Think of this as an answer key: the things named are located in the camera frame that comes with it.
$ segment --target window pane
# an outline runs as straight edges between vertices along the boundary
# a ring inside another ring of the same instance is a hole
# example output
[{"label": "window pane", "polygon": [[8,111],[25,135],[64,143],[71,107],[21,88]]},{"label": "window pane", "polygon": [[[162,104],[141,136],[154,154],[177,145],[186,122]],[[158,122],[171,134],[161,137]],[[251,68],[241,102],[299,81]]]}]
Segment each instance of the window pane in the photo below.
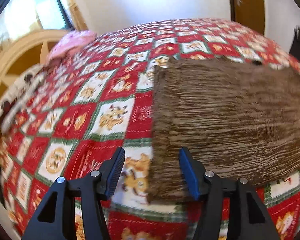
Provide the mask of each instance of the window pane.
[{"label": "window pane", "polygon": [[44,29],[62,29],[66,26],[57,0],[35,0],[35,3]]}]

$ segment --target gold circular print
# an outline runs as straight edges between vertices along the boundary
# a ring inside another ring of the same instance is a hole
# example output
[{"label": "gold circular print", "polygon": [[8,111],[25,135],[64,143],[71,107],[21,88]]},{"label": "gold circular print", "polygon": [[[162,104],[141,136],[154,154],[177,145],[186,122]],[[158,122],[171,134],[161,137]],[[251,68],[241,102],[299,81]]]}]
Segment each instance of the gold circular print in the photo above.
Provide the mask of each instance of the gold circular print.
[{"label": "gold circular print", "polygon": [[53,150],[46,159],[46,168],[49,173],[59,172],[66,161],[66,152],[62,147]]}]

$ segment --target brown towel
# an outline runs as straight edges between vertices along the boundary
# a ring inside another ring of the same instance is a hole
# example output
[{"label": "brown towel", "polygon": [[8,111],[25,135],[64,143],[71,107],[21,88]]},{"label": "brown towel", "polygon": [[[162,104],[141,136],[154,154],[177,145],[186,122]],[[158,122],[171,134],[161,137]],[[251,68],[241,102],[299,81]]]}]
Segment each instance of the brown towel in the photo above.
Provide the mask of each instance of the brown towel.
[{"label": "brown towel", "polygon": [[174,60],[156,69],[149,197],[189,199],[178,152],[261,186],[300,169],[300,76],[291,68]]}]

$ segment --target bed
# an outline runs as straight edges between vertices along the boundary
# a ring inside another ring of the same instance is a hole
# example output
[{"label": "bed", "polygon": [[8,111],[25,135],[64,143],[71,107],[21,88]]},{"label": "bed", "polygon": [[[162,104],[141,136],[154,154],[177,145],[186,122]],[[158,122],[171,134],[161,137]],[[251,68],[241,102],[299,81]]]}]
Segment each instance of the bed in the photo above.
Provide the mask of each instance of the bed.
[{"label": "bed", "polygon": [[[102,203],[111,239],[192,239],[199,203],[148,203],[146,198],[154,67],[166,67],[169,57],[221,56],[278,71],[290,66],[300,73],[300,62],[272,40],[236,22],[210,18],[106,33],[50,69],[0,146],[3,196],[16,231],[22,235],[56,178],[83,177],[123,146],[126,159],[117,189]],[[258,188],[258,194],[281,239],[293,239],[300,230],[300,170]],[[84,239],[80,206],[76,200],[78,240]],[[225,200],[222,240],[228,216]]]}]

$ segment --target window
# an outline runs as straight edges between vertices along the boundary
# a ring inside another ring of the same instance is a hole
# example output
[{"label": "window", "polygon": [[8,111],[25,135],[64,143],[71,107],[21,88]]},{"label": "window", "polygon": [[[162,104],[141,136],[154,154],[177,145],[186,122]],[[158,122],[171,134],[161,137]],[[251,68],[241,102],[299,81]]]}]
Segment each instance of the window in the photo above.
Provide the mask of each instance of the window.
[{"label": "window", "polygon": [[35,0],[43,29],[71,29],[72,25],[60,0]]}]

